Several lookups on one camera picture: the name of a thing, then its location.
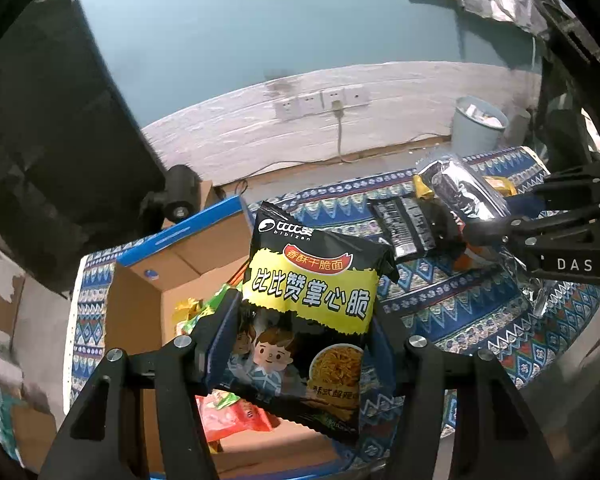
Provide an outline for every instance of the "red snack package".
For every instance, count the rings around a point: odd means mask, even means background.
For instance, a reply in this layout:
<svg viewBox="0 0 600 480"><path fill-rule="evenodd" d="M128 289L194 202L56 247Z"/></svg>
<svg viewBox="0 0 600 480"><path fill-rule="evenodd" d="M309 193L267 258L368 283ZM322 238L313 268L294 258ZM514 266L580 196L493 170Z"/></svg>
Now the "red snack package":
<svg viewBox="0 0 600 480"><path fill-rule="evenodd" d="M243 430L271 431L280 424L277 417L244 399L220 410L216 408L217 398L213 394L196 396L196 402L207 442L220 440Z"/></svg>

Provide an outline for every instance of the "trash can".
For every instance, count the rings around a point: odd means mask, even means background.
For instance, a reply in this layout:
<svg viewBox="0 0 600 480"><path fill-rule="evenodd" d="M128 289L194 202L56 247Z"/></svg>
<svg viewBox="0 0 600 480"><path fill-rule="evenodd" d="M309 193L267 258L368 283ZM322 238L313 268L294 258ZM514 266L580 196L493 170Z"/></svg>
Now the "trash can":
<svg viewBox="0 0 600 480"><path fill-rule="evenodd" d="M509 124L501 110L477 97L461 97L451 125L451 149L460 156L491 152Z"/></svg>

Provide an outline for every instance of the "red banner label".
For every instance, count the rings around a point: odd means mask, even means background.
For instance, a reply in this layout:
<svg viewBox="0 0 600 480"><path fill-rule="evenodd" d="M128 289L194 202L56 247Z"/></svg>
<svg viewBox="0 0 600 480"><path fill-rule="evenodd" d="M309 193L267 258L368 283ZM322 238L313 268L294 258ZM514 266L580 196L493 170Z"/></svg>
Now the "red banner label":
<svg viewBox="0 0 600 480"><path fill-rule="evenodd" d="M349 269L353 261L353 255L349 253L344 253L337 258L319 258L301 251L293 244L287 244L283 254L295 266L316 274L338 274Z"/></svg>

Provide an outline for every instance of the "bowl of noodles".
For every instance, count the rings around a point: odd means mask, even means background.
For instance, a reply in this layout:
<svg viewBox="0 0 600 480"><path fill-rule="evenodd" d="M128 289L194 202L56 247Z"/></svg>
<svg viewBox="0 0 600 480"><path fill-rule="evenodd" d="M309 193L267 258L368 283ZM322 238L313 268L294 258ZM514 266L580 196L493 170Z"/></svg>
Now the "bowl of noodles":
<svg viewBox="0 0 600 480"><path fill-rule="evenodd" d="M340 343L323 349L309 366L310 396L340 408L358 406L362 348Z"/></svg>

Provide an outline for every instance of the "light blue trash bin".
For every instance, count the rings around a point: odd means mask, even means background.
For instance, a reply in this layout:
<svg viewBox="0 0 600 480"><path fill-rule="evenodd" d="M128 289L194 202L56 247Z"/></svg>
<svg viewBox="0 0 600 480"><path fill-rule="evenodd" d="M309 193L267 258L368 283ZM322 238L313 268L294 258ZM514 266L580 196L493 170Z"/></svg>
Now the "light blue trash bin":
<svg viewBox="0 0 600 480"><path fill-rule="evenodd" d="M489 126L469 117L465 110L470 105L475 105L481 112L497 118L502 127ZM506 115L487 101L473 96L461 97L456 101L456 113L451 125L451 149L460 156L492 152L508 124Z"/></svg>

